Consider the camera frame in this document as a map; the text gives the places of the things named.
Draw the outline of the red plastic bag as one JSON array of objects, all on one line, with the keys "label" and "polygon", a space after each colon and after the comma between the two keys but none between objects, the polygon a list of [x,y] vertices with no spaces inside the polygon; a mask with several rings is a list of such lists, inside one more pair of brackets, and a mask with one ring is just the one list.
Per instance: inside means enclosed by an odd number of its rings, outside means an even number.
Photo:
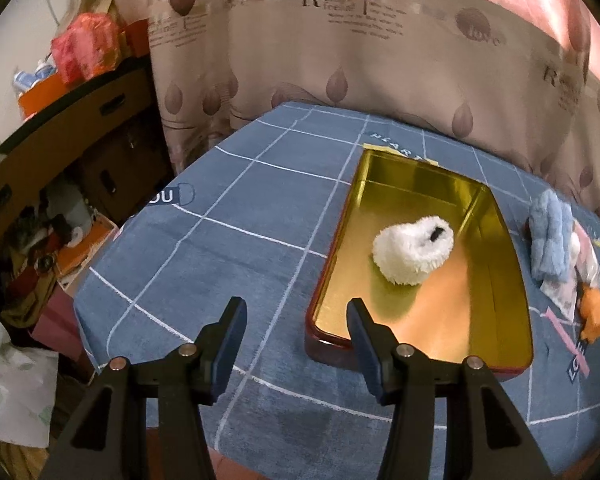
[{"label": "red plastic bag", "polygon": [[75,87],[115,70],[122,60],[120,29],[107,13],[81,13],[52,40],[62,83]]}]

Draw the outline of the orange box on cabinet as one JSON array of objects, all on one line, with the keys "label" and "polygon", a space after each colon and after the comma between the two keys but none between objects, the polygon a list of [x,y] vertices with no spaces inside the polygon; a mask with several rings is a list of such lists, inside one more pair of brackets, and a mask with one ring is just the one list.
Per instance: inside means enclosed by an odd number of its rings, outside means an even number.
[{"label": "orange box on cabinet", "polygon": [[22,119],[28,120],[65,96],[69,91],[70,88],[64,84],[59,74],[53,74],[40,80],[30,90],[23,92],[17,100]]}]

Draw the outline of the white green crumpled bag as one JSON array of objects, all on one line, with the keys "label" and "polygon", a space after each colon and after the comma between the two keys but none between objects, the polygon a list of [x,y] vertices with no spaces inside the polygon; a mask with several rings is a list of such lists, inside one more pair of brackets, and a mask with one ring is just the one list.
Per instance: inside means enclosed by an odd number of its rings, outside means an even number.
[{"label": "white green crumpled bag", "polygon": [[0,441],[27,448],[50,444],[58,354],[18,348],[0,322]]}]

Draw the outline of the orange rubber pig toy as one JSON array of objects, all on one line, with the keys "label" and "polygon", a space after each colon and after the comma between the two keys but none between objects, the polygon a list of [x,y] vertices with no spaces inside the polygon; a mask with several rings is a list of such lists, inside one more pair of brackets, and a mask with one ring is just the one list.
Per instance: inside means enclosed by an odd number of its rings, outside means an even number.
[{"label": "orange rubber pig toy", "polygon": [[588,284],[582,285],[582,296],[579,307],[584,326],[580,338],[588,344],[600,338],[600,289]]}]

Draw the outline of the beige leaf print curtain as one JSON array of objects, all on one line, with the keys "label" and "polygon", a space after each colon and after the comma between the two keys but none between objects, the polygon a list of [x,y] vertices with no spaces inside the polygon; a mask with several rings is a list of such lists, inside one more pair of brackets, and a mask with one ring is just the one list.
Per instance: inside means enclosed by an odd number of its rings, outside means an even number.
[{"label": "beige leaf print curtain", "polygon": [[69,0],[146,21],[170,159],[283,102],[441,132],[600,217],[600,25],[583,0]]}]

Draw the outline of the dark wooden cabinet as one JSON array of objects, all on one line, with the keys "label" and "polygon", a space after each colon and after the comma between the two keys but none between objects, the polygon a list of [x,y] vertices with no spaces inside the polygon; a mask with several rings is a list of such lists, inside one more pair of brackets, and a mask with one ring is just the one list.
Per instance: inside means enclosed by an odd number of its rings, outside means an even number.
[{"label": "dark wooden cabinet", "polygon": [[128,58],[62,96],[25,122],[0,154],[0,243],[58,177],[75,183],[109,220],[125,222],[174,177],[150,59]]}]

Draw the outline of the light blue towel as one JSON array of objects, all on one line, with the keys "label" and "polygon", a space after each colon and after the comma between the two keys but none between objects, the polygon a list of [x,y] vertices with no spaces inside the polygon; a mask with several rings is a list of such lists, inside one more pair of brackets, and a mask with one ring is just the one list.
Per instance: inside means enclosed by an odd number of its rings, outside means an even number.
[{"label": "light blue towel", "polygon": [[529,211],[531,274],[535,280],[568,280],[572,229],[571,207],[552,188],[535,197]]}]

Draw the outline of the floral white tissue pack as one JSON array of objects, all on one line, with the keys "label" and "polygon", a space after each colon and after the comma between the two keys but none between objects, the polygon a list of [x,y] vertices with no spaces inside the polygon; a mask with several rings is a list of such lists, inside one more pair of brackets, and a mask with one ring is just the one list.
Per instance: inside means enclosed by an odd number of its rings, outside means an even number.
[{"label": "floral white tissue pack", "polygon": [[567,321],[572,322],[574,320],[578,300],[578,274],[576,270],[570,270],[565,282],[553,280],[552,278],[544,280],[540,289],[558,307]]}]

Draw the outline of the white cardboard box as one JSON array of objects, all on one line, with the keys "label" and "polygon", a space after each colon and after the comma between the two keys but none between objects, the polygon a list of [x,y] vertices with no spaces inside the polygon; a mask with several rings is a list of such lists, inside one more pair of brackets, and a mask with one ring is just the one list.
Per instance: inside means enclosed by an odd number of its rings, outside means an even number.
[{"label": "white cardboard box", "polygon": [[118,231],[114,222],[95,212],[91,231],[84,235],[79,243],[61,248],[57,254],[55,270],[58,285],[67,295],[72,298],[76,296],[90,273],[88,269],[104,254]]}]

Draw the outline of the pink box on floor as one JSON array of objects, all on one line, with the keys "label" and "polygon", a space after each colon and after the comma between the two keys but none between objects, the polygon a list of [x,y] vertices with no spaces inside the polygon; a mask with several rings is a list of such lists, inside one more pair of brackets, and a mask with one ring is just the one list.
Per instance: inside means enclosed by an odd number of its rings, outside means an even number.
[{"label": "pink box on floor", "polygon": [[73,298],[60,287],[54,288],[30,334],[39,344],[74,362],[87,360]]}]

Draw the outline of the white pompom plush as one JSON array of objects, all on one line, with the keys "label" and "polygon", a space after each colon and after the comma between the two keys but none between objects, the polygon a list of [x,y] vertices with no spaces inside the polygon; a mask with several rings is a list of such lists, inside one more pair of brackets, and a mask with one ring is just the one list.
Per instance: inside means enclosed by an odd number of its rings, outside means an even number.
[{"label": "white pompom plush", "polygon": [[569,243],[569,257],[572,263],[576,263],[579,258],[581,250],[581,243],[579,235],[576,231],[572,231],[570,235],[570,243]]}]

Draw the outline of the blue grid tablecloth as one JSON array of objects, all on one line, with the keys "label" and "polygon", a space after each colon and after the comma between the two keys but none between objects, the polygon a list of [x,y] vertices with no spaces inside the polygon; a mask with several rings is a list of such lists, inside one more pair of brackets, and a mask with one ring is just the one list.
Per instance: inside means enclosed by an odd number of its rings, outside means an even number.
[{"label": "blue grid tablecloth", "polygon": [[522,226],[550,187],[539,170],[386,118],[287,103],[189,166],[90,267],[74,310],[94,365],[159,359],[242,297],[230,385],[202,413],[208,442],[272,479],[375,478],[390,411],[360,374],[304,350],[304,315],[366,143],[489,185],[528,262]]}]

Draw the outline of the red and gold tin box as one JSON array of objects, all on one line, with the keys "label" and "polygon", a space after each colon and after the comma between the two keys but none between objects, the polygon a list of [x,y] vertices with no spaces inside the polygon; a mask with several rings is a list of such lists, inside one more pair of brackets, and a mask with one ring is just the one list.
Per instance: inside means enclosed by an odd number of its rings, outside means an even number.
[{"label": "red and gold tin box", "polygon": [[[373,262],[381,230],[438,216],[454,247],[418,285],[386,280]],[[366,145],[306,311],[306,354],[354,370],[347,304],[362,299],[377,323],[430,358],[459,363],[480,356],[513,377],[532,363],[528,298],[516,250],[485,184],[388,148]]]}]

